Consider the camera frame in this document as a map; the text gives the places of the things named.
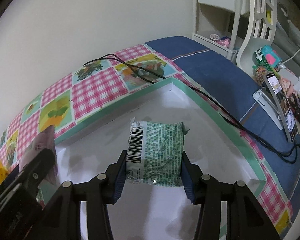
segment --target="chair backrest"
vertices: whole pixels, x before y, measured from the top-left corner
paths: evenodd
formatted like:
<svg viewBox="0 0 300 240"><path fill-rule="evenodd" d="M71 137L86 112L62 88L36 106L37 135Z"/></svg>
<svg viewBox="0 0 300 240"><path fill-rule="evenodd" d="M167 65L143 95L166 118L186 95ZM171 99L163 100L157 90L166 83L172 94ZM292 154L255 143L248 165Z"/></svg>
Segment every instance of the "chair backrest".
<svg viewBox="0 0 300 240"><path fill-rule="evenodd" d="M272 44L276 23L277 0L250 0L249 25L237 55L237 66L251 77L254 65L252 54L260 47Z"/></svg>

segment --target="brown stripe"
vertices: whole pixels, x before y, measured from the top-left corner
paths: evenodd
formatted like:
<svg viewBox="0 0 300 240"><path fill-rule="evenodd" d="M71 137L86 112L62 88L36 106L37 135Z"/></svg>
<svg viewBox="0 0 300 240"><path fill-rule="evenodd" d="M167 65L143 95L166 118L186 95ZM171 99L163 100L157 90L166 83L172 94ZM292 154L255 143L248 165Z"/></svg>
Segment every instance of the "brown stripe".
<svg viewBox="0 0 300 240"><path fill-rule="evenodd" d="M179 56L176 56L176 57L171 58L170 60L174 60L174 59L176 59L176 58L178 58L178 57L189 56L189 55L191 55L191 54L198 53L198 52L204 52L204 51L207 51L207 50L210 50L210 49L203 49L203 50L194 51L194 52L191 52L191 53L188 53L188 54L179 55Z"/></svg>
<svg viewBox="0 0 300 240"><path fill-rule="evenodd" d="M246 116L240 122L242 125L248 120L248 118L253 114L253 112L257 109L258 106L259 106L259 104L255 104L255 106L250 109L250 111L246 114Z"/></svg>

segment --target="white cable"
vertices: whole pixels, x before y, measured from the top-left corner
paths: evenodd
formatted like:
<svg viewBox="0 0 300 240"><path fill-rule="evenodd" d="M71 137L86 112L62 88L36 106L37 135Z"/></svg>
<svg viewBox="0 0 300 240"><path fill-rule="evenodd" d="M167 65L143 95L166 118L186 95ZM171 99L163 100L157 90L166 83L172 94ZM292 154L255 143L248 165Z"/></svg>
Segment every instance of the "white cable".
<svg viewBox="0 0 300 240"><path fill-rule="evenodd" d="M293 59L295 55L297 55L297 53L300 51L300 49L297 50L297 52L290 58L288 58L287 60L285 60L284 62L282 62L281 64L284 64L286 62L288 62L289 60Z"/></svg>

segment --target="blue fabric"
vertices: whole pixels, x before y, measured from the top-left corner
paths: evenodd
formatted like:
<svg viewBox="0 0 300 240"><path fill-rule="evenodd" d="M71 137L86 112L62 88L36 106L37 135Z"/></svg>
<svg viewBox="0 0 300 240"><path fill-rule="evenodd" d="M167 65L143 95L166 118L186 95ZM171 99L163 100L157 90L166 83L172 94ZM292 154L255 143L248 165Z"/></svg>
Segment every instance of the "blue fabric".
<svg viewBox="0 0 300 240"><path fill-rule="evenodd" d="M167 58L175 59L174 62L186 74L205 88L237 120L244 117L255 103L252 94L260 88L259 85L223 56L212 50L202 52L207 48L196 41L178 36L150 41L146 44ZM253 133L266 139L279 151L288 151L293 146L287 142L284 131L277 128L257 103L241 123ZM296 141L300 143L299 135L296 136ZM297 213L300 209L300 181L295 191L294 188L300 176L300 149L297 162L288 164L260 144L258 147L277 175L284 192L291 199L294 212ZM295 151L288 159L293 160L294 157Z"/></svg>

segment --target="barcode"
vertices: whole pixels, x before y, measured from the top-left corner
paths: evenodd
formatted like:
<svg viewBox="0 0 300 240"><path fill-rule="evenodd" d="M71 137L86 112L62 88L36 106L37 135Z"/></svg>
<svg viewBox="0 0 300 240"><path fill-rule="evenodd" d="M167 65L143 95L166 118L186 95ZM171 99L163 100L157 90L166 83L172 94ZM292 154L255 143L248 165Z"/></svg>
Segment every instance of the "barcode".
<svg viewBox="0 0 300 240"><path fill-rule="evenodd" d="M141 163L143 127L132 127L127 152L127 162Z"/></svg>

